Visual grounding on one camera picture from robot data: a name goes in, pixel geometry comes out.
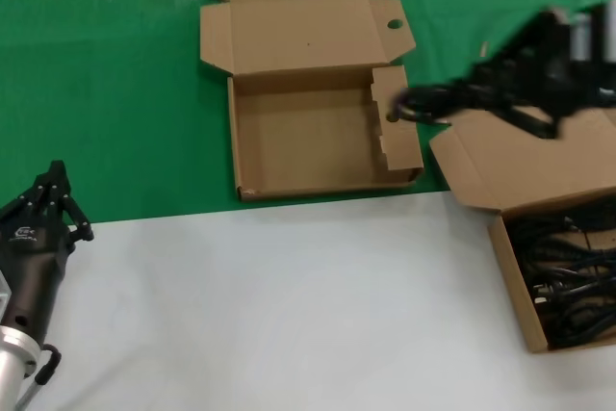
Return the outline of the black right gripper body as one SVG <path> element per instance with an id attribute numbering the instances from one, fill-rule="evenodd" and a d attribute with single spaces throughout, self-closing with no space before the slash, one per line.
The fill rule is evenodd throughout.
<path id="1" fill-rule="evenodd" d="M 599 108 L 597 56 L 593 51 L 599 18 L 588 10 L 571 18 L 559 10 L 535 15 L 525 27 L 526 46 L 519 59 L 524 83 L 516 96 L 554 101 L 562 116 Z"/>

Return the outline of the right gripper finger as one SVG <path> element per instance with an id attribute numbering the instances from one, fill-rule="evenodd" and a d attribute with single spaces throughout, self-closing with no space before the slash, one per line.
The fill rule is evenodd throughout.
<path id="1" fill-rule="evenodd" d="M 481 55 L 460 80 L 463 90 L 519 91 L 524 83 L 519 59 L 525 39 L 511 38 L 492 56 Z"/>
<path id="2" fill-rule="evenodd" d="M 559 134 L 560 107 L 554 101 L 532 100 L 511 95 L 488 95 L 478 97 L 475 107 L 492 113 L 503 121 L 543 140 L 554 140 Z M 532 116 L 520 107 L 538 109 L 547 118 Z"/>

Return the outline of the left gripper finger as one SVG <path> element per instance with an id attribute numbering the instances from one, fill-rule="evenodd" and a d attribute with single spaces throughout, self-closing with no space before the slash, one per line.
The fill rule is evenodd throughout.
<path id="1" fill-rule="evenodd" d="M 71 186 L 64 162 L 53 161 L 51 170 L 53 171 L 51 195 L 54 197 L 57 213 L 60 218 L 67 215 L 75 226 L 75 229 L 69 233 L 71 241 L 73 243 L 78 241 L 91 242 L 94 239 L 94 233 L 90 220 L 71 196 Z"/>
<path id="2" fill-rule="evenodd" d="M 61 162 L 53 161 L 47 171 L 39 174 L 32 187 L 1 208 L 1 219 L 41 213 L 61 180 Z"/>

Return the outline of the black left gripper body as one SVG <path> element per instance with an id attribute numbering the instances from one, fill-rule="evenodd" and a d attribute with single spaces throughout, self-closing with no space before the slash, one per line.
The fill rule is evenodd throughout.
<path id="1" fill-rule="evenodd" d="M 72 250 L 61 221 L 26 217 L 1 224 L 1 272 L 11 290 L 3 326 L 34 340 L 46 338 Z"/>

